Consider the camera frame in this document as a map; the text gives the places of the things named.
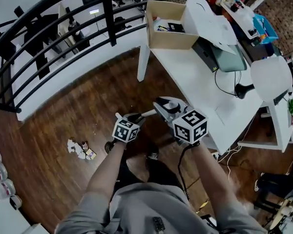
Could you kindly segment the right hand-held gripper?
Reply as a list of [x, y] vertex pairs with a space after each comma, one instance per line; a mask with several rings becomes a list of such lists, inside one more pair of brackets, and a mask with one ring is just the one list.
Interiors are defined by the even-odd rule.
[[174, 136], [189, 144], [200, 141], [208, 134], [206, 116], [199, 110], [193, 109], [179, 116], [187, 104], [175, 97], [157, 97], [153, 106], [157, 114], [168, 125], [173, 125]]

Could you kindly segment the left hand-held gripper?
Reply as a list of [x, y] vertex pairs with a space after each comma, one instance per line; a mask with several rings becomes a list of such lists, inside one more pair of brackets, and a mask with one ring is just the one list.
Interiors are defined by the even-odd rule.
[[[130, 113], [122, 116], [116, 112], [115, 116], [117, 121], [114, 126], [112, 137], [124, 143], [131, 142], [137, 137], [140, 128], [146, 120], [145, 117], [140, 117], [139, 113]], [[136, 120], [136, 124], [127, 120]]]

